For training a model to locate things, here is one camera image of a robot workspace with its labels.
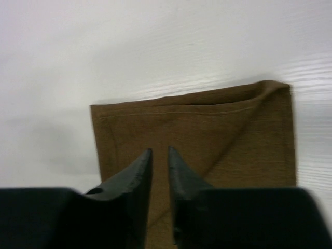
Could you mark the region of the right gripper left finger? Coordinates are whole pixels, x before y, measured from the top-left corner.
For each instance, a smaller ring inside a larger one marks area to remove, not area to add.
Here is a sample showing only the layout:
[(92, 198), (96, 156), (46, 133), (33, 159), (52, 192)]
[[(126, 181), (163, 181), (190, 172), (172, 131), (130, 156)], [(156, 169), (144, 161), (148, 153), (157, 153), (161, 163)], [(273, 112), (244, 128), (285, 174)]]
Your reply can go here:
[(1, 248), (144, 248), (153, 152), (82, 194), (1, 189)]

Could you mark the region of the brown cloth napkin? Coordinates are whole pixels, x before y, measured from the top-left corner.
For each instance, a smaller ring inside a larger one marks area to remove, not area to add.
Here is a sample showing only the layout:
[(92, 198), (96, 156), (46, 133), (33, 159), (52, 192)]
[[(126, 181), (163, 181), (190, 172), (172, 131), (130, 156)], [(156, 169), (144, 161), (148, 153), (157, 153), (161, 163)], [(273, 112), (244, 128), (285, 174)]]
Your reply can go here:
[(153, 150), (146, 248), (173, 248), (168, 148), (216, 187), (296, 185), (291, 87), (274, 80), (154, 100), (91, 105), (106, 180)]

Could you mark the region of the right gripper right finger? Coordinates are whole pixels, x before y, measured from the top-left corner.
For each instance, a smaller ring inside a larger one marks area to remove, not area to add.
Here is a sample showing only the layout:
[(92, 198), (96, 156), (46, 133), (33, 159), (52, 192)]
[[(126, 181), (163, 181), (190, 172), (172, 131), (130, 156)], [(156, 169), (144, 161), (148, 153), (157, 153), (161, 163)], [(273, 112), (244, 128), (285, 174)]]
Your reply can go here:
[(215, 188), (179, 152), (168, 155), (178, 248), (331, 248), (331, 234), (303, 188)]

